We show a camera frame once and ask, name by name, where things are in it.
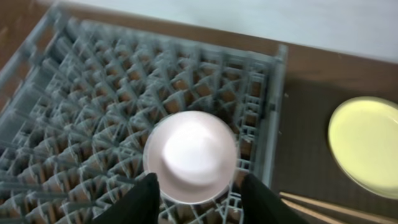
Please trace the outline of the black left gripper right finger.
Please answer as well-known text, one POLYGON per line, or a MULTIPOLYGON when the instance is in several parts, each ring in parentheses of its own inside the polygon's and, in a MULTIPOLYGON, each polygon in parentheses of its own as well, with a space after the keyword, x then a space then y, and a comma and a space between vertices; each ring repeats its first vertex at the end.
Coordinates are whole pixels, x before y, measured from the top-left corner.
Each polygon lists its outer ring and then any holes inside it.
POLYGON ((244 224, 307 224, 255 175, 247 174, 241 183, 244 224))

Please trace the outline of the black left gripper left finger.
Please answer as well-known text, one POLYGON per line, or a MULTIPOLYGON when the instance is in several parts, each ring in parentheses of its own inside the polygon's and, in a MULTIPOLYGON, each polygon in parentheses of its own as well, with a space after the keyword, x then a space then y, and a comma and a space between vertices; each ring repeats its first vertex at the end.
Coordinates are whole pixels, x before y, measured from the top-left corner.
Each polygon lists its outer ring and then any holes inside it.
POLYGON ((94 218, 94 224, 157 224, 160 188, 155 173, 147 174, 125 196, 94 218))

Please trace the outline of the pink bowl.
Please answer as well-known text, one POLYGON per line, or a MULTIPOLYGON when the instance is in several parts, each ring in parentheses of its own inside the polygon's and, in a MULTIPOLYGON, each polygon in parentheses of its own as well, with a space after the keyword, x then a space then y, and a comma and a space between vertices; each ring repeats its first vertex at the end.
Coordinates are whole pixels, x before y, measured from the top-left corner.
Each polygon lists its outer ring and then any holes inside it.
POLYGON ((161 196, 182 204, 207 203, 223 195, 236 176, 239 149, 231 128, 203 111, 183 111, 160 120, 142 156, 161 196))

